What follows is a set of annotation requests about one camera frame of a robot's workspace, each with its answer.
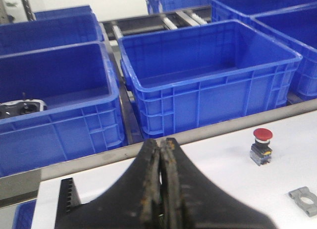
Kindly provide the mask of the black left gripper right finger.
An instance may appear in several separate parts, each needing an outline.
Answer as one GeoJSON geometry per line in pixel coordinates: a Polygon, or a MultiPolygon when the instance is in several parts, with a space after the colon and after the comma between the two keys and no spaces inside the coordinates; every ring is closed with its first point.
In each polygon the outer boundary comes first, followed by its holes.
{"type": "Polygon", "coordinates": [[[164,223],[168,229],[274,229],[264,213],[210,181],[174,138],[160,143],[164,223]]]}

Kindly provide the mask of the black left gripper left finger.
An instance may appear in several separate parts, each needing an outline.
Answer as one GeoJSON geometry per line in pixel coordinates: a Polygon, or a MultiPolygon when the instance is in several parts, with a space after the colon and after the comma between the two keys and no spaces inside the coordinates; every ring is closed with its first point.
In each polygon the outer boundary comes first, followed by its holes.
{"type": "Polygon", "coordinates": [[[63,220],[67,229],[158,229],[159,146],[144,141],[123,175],[105,192],[63,220]]]}

